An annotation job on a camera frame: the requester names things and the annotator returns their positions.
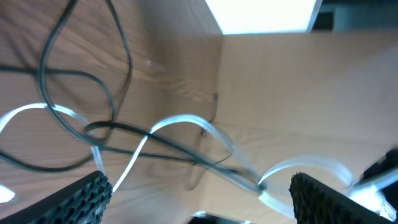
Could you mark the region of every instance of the white light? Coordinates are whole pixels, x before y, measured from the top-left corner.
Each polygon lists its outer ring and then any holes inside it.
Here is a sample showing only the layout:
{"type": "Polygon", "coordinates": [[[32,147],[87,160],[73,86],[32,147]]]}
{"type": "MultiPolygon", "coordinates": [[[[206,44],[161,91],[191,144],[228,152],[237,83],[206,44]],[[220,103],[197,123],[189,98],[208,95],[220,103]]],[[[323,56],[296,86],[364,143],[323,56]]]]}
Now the white light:
{"type": "Polygon", "coordinates": [[[306,32],[319,0],[206,0],[223,34],[306,32]]]}
{"type": "Polygon", "coordinates": [[[377,188],[375,187],[357,191],[350,195],[349,198],[392,222],[396,219],[395,209],[387,202],[383,194],[378,192],[377,188]]]}
{"type": "Polygon", "coordinates": [[[11,201],[15,196],[15,192],[8,189],[4,185],[0,185],[0,203],[6,203],[11,201]]]}

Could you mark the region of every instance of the cable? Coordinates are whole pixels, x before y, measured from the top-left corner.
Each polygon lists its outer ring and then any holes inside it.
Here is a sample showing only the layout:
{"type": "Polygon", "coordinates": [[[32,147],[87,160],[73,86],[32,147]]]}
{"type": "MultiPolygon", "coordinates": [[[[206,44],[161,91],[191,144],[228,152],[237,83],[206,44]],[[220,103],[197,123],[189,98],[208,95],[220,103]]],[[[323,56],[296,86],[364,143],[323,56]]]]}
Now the cable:
{"type": "MultiPolygon", "coordinates": [[[[18,113],[25,111],[25,110],[29,110],[29,109],[44,109],[46,108],[47,105],[45,103],[31,103],[29,105],[25,105],[25,106],[20,106],[8,113],[6,113],[5,115],[3,115],[0,118],[0,134],[2,133],[2,131],[4,130],[4,128],[7,126],[7,124],[10,122],[10,120],[15,117],[15,115],[17,115],[18,113]]],[[[64,114],[69,115],[72,118],[77,119],[79,122],[81,122],[82,124],[86,125],[88,124],[88,121],[86,118],[84,118],[82,115],[72,111],[69,108],[66,108],[64,106],[60,106],[60,105],[55,105],[54,107],[55,110],[62,112],[64,114]]],[[[95,148],[95,151],[97,151],[97,146],[92,146],[92,149],[95,148]]],[[[126,151],[126,150],[122,150],[122,149],[116,149],[116,148],[111,148],[111,147],[106,147],[105,148],[108,151],[113,151],[113,152],[118,152],[118,153],[123,153],[123,154],[133,154],[133,152],[131,151],[126,151]]],[[[97,154],[97,156],[99,158],[97,158],[96,163],[98,166],[98,169],[104,172],[103,169],[103,165],[102,165],[102,160],[100,158],[100,155],[97,154]]],[[[142,153],[140,154],[140,156],[142,157],[149,157],[149,158],[154,158],[154,159],[167,159],[167,160],[173,160],[173,161],[178,161],[178,162],[187,162],[187,163],[194,163],[195,161],[190,160],[190,159],[183,159],[183,158],[178,158],[178,157],[172,157],[172,156],[165,156],[165,155],[159,155],[159,154],[148,154],[148,153],[142,153]]],[[[11,154],[8,154],[7,152],[3,151],[0,149],[0,159],[11,163],[12,165],[18,166],[20,168],[24,168],[27,169],[29,171],[33,171],[33,172],[65,172],[65,171],[69,171],[72,169],[76,169],[80,166],[82,166],[83,164],[86,164],[88,161],[90,161],[93,158],[93,156],[88,156],[78,162],[76,162],[75,164],[66,166],[66,167],[54,167],[54,168],[50,168],[50,167],[41,167],[41,166],[36,166],[33,164],[29,164],[28,162],[22,161],[14,156],[12,156],[11,154]]]]}
{"type": "MultiPolygon", "coordinates": [[[[241,177],[236,170],[233,169],[228,169],[226,167],[220,166],[217,163],[219,162],[213,162],[204,157],[201,154],[196,153],[195,151],[188,149],[186,147],[183,147],[179,144],[176,144],[172,141],[169,141],[165,138],[162,138],[158,135],[154,135],[151,133],[148,133],[147,131],[144,131],[140,128],[137,128],[135,126],[129,126],[126,124],[121,124],[121,123],[116,123],[114,120],[117,118],[117,115],[119,113],[119,110],[121,108],[121,105],[124,101],[124,98],[126,96],[126,93],[128,91],[128,88],[130,86],[130,82],[132,79],[132,60],[131,60],[131,53],[130,49],[128,46],[128,42],[126,40],[126,37],[124,35],[123,29],[121,27],[120,20],[118,18],[118,15],[116,13],[116,10],[111,2],[111,0],[105,0],[109,10],[111,11],[111,14],[114,18],[114,21],[116,23],[116,26],[118,27],[118,31],[121,35],[122,41],[124,48],[126,49],[127,53],[127,61],[128,61],[128,71],[127,71],[127,76],[124,82],[124,85],[122,86],[121,90],[116,94],[116,96],[120,96],[119,104],[116,107],[113,96],[109,89],[106,87],[106,85],[101,82],[101,80],[97,79],[93,75],[85,72],[80,72],[80,71],[74,71],[74,70],[57,70],[57,69],[47,69],[46,64],[47,60],[49,58],[50,51],[65,24],[67,23],[68,18],[72,14],[73,9],[75,8],[77,4],[77,0],[69,0],[65,10],[62,12],[62,15],[60,16],[59,20],[57,21],[55,27],[52,29],[48,39],[45,41],[42,53],[40,55],[40,60],[39,60],[39,67],[36,70],[33,69],[25,69],[25,68],[16,68],[16,67],[7,67],[7,66],[2,66],[0,67],[0,70],[5,71],[5,72],[24,72],[24,73],[34,73],[37,72],[37,79],[38,79],[38,84],[39,84],[39,90],[42,95],[42,98],[47,105],[47,109],[50,111],[50,114],[57,120],[61,126],[63,126],[70,134],[72,134],[74,137],[80,139],[81,141],[87,142],[88,144],[91,144],[92,146],[98,146],[100,150],[107,150],[107,151],[113,151],[113,152],[118,152],[118,153],[126,153],[126,154],[133,154],[133,157],[136,159],[138,155],[140,156],[145,156],[145,157],[152,157],[152,158],[159,158],[159,159],[170,159],[174,161],[180,161],[180,162],[189,162],[192,164],[200,164],[203,166],[207,166],[217,172],[219,172],[223,177],[233,181],[234,183],[238,184],[242,188],[250,191],[250,192],[255,192],[258,193],[261,188],[257,186],[255,183],[241,177]],[[64,118],[63,116],[55,110],[55,104],[53,103],[49,92],[47,88],[47,82],[46,82],[46,74],[54,74],[54,73],[59,73],[59,74],[71,74],[71,75],[81,75],[86,78],[90,78],[93,81],[97,82],[102,89],[105,91],[107,97],[108,97],[108,103],[111,106],[111,121],[98,121],[89,124],[88,126],[85,127],[85,132],[81,133],[77,131],[75,128],[73,128],[64,118]],[[89,132],[96,129],[96,128],[109,128],[109,131],[106,135],[105,138],[103,139],[98,139],[94,138],[93,136],[89,135],[89,132]],[[188,159],[183,159],[183,158],[177,158],[177,157],[171,157],[171,156],[164,156],[164,155],[158,155],[158,154],[147,154],[147,153],[140,153],[139,151],[126,151],[123,149],[117,149],[113,147],[108,147],[106,146],[106,143],[110,137],[111,131],[114,128],[119,128],[119,129],[124,129],[128,130],[129,132],[132,133],[137,133],[144,135],[144,138],[151,138],[154,139],[158,142],[161,142],[162,144],[168,145],[188,156],[188,159]]],[[[231,141],[229,141],[230,144],[228,148],[233,149],[234,145],[232,144],[231,141]]],[[[42,172],[62,172],[70,169],[77,168],[84,163],[88,162],[90,159],[92,159],[92,156],[86,157],[82,159],[81,161],[77,162],[76,164],[67,166],[67,167],[58,167],[58,168],[48,168],[48,167],[39,167],[35,166],[32,164],[28,164],[24,161],[18,160],[12,155],[9,155],[7,153],[1,153],[0,158],[4,159],[5,161],[11,162],[14,165],[24,167],[26,169],[30,170],[35,170],[35,171],[42,171],[42,172]]],[[[253,167],[247,163],[244,159],[241,159],[241,162],[246,165],[246,167],[249,167],[249,171],[252,172],[252,174],[256,174],[256,171],[254,171],[253,167]]]]}
{"type": "MultiPolygon", "coordinates": [[[[109,10],[111,11],[111,14],[115,20],[115,23],[118,27],[119,33],[121,35],[121,38],[123,40],[123,44],[124,44],[124,48],[126,49],[126,53],[127,53],[127,59],[128,59],[128,63],[129,63],[129,68],[128,68],[128,73],[127,73],[127,77],[126,80],[124,82],[123,88],[122,88],[122,99],[121,99],[121,103],[123,102],[123,98],[126,95],[126,92],[128,91],[128,87],[130,85],[130,81],[131,81],[131,72],[132,72],[132,62],[131,62],[131,53],[130,53],[130,49],[129,49],[129,45],[127,43],[126,37],[124,36],[124,32],[123,29],[121,27],[120,24],[120,20],[118,18],[118,15],[116,13],[116,10],[112,4],[112,2],[110,0],[105,0],[109,10]]],[[[55,118],[55,120],[57,120],[61,126],[63,126],[70,134],[72,134],[73,136],[75,136],[76,138],[87,142],[89,144],[92,145],[97,145],[97,144],[102,144],[102,142],[99,139],[95,139],[95,138],[86,138],[84,137],[79,131],[77,131],[75,128],[73,128],[63,117],[60,113],[58,113],[57,111],[55,111],[53,109],[53,105],[54,103],[51,100],[51,97],[49,96],[49,91],[47,88],[47,82],[46,82],[46,73],[45,73],[45,65],[47,63],[47,60],[49,58],[50,55],[50,51],[55,43],[55,40],[57,39],[59,33],[61,32],[61,30],[63,29],[63,27],[65,26],[65,24],[68,21],[68,18],[70,17],[70,15],[72,14],[73,9],[75,8],[77,3],[77,0],[69,0],[65,10],[62,12],[62,15],[60,16],[58,22],[56,23],[55,27],[52,29],[47,41],[44,43],[44,47],[43,47],[43,51],[41,53],[40,56],[40,60],[39,60],[39,69],[37,71],[37,79],[38,79],[38,83],[39,83],[39,90],[40,93],[42,95],[42,98],[44,100],[44,102],[47,104],[47,108],[49,109],[51,115],[55,118]]],[[[116,113],[118,113],[120,107],[121,107],[121,103],[119,104],[119,108],[116,110],[116,113]]]]}
{"type": "Polygon", "coordinates": [[[146,136],[147,138],[151,138],[151,139],[156,140],[162,144],[168,145],[172,149],[175,149],[176,151],[182,152],[182,153],[192,157],[198,163],[201,163],[205,166],[212,168],[213,170],[220,173],[222,177],[232,181],[233,183],[240,186],[244,190],[247,190],[247,191],[249,191],[251,193],[255,193],[255,194],[259,194],[263,190],[261,184],[257,185],[256,183],[253,183],[253,182],[247,180],[246,178],[241,177],[239,174],[237,174],[236,172],[234,172],[230,169],[227,169],[220,165],[215,165],[215,162],[210,161],[208,158],[195,152],[194,150],[189,149],[187,147],[183,147],[171,140],[168,140],[165,137],[160,137],[156,134],[152,134],[150,132],[144,131],[141,128],[138,128],[136,126],[123,124],[123,123],[117,123],[117,122],[111,122],[111,121],[97,121],[97,122],[90,123],[89,125],[87,125],[84,128],[84,133],[86,134],[86,137],[89,138],[90,136],[88,135],[88,133],[90,131],[93,131],[98,128],[118,128],[118,129],[128,131],[130,133],[141,134],[143,136],[146,136]]]}

